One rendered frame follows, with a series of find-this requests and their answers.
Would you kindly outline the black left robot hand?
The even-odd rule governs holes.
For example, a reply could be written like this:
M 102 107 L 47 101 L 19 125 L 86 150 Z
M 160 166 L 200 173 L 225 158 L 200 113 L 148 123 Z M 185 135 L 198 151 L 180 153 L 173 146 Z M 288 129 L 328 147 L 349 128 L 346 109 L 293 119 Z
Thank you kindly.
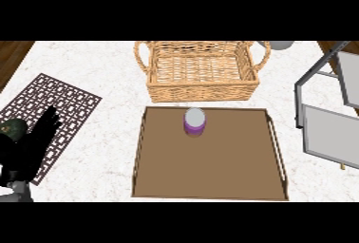
M 56 108 L 49 106 L 36 123 L 33 131 L 18 142 L 0 134 L 0 186 L 11 182 L 30 182 L 37 176 L 46 149 L 61 127 Z

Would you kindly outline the brown wooden tray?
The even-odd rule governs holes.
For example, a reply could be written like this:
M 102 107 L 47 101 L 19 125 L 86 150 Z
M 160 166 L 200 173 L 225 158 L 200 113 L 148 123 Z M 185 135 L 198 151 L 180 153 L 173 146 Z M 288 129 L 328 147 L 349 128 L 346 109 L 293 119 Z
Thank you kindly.
M 183 107 L 145 110 L 133 168 L 138 197 L 287 200 L 288 178 L 268 112 L 209 108 L 203 135 L 183 130 Z

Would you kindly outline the grey tiered shelf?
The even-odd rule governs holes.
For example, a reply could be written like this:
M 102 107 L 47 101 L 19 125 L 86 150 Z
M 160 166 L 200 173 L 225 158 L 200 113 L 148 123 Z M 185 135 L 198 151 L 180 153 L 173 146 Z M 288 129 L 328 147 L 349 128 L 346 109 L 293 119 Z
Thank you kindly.
M 359 109 L 359 54 L 344 52 L 339 41 L 294 84 L 296 127 L 303 131 L 303 151 L 359 169 L 359 117 L 308 105 L 302 86 L 315 74 L 340 82 L 344 105 Z

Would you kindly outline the dark green round vegetable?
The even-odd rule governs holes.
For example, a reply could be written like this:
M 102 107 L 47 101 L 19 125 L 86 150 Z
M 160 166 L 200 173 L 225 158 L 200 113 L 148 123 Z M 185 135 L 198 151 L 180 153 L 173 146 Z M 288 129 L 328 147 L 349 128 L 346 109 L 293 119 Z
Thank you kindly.
M 6 135 L 14 142 L 18 142 L 27 134 L 28 125 L 22 119 L 9 119 L 0 124 L 0 134 Z

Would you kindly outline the dark patterned placemat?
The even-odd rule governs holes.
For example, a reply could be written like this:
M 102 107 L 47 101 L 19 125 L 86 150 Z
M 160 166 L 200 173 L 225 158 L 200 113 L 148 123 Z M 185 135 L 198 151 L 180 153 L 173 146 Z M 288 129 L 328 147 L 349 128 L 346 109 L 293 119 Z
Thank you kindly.
M 47 107 L 56 108 L 62 126 L 46 150 L 34 185 L 42 184 L 101 100 L 101 96 L 42 73 L 0 110 L 0 122 L 24 119 L 28 130 L 33 130 Z

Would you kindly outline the purple can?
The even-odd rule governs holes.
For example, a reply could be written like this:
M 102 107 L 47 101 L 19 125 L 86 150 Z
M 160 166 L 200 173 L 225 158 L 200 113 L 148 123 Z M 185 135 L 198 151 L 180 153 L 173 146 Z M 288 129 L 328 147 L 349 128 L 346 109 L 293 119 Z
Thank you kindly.
M 191 107 L 183 114 L 183 130 L 185 133 L 198 137 L 203 135 L 207 126 L 207 115 L 201 108 Z

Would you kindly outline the grey round object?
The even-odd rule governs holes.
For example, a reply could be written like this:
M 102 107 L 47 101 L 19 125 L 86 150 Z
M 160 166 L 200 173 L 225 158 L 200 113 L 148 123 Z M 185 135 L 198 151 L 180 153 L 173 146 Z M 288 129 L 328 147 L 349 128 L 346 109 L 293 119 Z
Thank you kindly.
M 271 41 L 269 46 L 272 50 L 288 49 L 293 45 L 293 41 Z

